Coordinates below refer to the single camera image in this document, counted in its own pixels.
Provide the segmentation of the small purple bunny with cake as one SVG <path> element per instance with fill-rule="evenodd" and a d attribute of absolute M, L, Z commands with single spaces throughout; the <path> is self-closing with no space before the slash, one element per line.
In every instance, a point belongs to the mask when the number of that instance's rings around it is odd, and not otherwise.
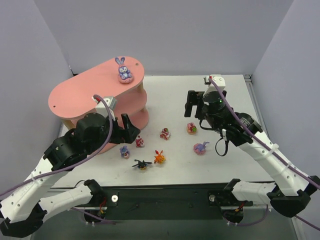
<path fill-rule="evenodd" d="M 128 159 L 130 157 L 130 151 L 126 145 L 122 146 L 119 150 L 122 158 Z"/>

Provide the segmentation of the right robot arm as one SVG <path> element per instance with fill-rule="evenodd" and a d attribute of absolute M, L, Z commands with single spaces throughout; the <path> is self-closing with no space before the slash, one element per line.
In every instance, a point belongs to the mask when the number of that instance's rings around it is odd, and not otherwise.
<path fill-rule="evenodd" d="M 292 218 L 302 212 L 311 195 L 320 188 L 318 176 L 309 176 L 292 164 L 272 143 L 262 126 L 249 114 L 234 112 L 223 98 L 227 92 L 190 90 L 187 93 L 184 116 L 191 116 L 196 107 L 195 118 L 207 121 L 208 131 L 220 135 L 228 146 L 232 143 L 251 156 L 273 179 L 259 183 L 232 179 L 216 196 L 221 205 L 240 202 L 270 205 L 281 215 Z"/>

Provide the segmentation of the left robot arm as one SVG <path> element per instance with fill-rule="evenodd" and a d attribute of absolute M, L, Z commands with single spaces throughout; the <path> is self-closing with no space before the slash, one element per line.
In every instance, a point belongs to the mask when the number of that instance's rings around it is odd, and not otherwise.
<path fill-rule="evenodd" d="M 77 164 L 92 153 L 100 152 L 107 143 L 133 143 L 141 131 L 127 114 L 123 113 L 121 118 L 123 125 L 119 126 L 117 119 L 89 113 L 76 123 L 75 128 L 55 139 L 24 184 L 0 202 L 1 233 L 7 237 L 25 238 L 65 210 L 101 204 L 105 193 L 94 179 L 54 196 L 44 195 Z"/>

